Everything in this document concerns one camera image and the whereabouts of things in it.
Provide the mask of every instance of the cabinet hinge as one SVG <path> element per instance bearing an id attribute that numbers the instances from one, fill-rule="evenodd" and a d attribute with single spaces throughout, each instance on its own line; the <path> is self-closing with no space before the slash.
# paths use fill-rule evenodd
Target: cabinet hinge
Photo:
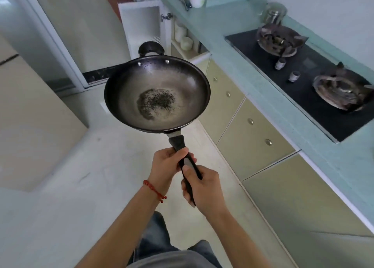
<path id="1" fill-rule="evenodd" d="M 161 22 L 163 22 L 164 20 L 170 20 L 173 18 L 173 15 L 169 12 L 166 16 L 161 14 Z"/>

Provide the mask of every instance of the black stovetop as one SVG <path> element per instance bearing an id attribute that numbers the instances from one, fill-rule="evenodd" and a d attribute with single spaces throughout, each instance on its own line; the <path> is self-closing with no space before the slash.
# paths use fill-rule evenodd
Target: black stovetop
<path id="1" fill-rule="evenodd" d="M 327 58 L 304 45 L 296 55 L 286 58 L 286 65 L 281 70 L 276 70 L 274 66 L 278 57 L 259 46 L 256 33 L 257 30 L 251 30 L 227 36 L 226 40 L 257 66 L 273 85 L 335 143 L 343 141 L 374 119 L 374 101 L 360 111 L 347 112 L 331 106 L 316 93 L 313 88 L 314 78 L 335 66 Z M 301 73 L 294 83 L 288 81 L 292 71 Z"/>

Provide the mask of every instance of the red bead bracelet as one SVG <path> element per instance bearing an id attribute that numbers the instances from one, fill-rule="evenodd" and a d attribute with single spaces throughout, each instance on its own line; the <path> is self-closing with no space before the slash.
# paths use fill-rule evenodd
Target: red bead bracelet
<path id="1" fill-rule="evenodd" d="M 154 192 L 156 192 L 157 196 L 159 197 L 160 199 L 160 202 L 163 203 L 163 199 L 166 199 L 166 196 L 163 196 L 160 192 L 158 192 L 154 186 L 149 182 L 147 181 L 146 179 L 143 181 L 143 184 L 148 186 L 151 190 L 153 190 Z"/>

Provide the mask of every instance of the wok handle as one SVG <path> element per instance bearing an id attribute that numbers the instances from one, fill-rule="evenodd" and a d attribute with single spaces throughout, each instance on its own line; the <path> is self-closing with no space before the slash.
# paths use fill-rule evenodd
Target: wok handle
<path id="1" fill-rule="evenodd" d="M 171 146 L 173 146 L 175 151 L 178 151 L 178 150 L 186 147 L 186 145 L 184 143 L 184 136 L 183 135 L 178 135 L 178 136 L 169 138 L 169 143 L 171 144 Z M 191 167 L 192 169 L 194 169 L 198 178 L 203 179 L 198 167 L 196 167 L 196 164 L 192 160 L 192 157 L 189 153 L 183 159 L 181 159 L 179 161 L 179 166 L 181 167 L 181 169 L 183 168 L 184 165 L 187 165 L 187 166 Z M 184 177 L 183 170 L 182 170 L 182 175 L 183 175 L 183 178 L 184 178 L 184 182 L 186 184 L 186 190 L 191 197 L 191 201 L 195 204 L 195 201 L 194 201 L 193 195 L 192 195 L 192 187 L 191 187 L 190 183 L 188 182 L 188 180 Z"/>
<path id="2" fill-rule="evenodd" d="M 147 53 L 151 52 L 163 55 L 165 53 L 165 50 L 163 49 L 162 45 L 152 41 L 142 43 L 138 50 L 138 53 L 141 58 L 146 56 Z"/>

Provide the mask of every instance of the open cabinet door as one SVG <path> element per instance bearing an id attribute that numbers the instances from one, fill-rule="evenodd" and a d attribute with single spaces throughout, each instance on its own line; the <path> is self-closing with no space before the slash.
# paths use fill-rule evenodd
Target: open cabinet door
<path id="1" fill-rule="evenodd" d="M 15 54 L 0 36 L 0 61 Z M 21 56 L 0 66 L 0 187 L 31 191 L 86 131 Z"/>
<path id="2" fill-rule="evenodd" d="M 160 0 L 119 3 L 123 29 L 131 59 L 139 57 L 139 46 L 147 41 L 158 42 L 171 54 L 170 11 Z"/>

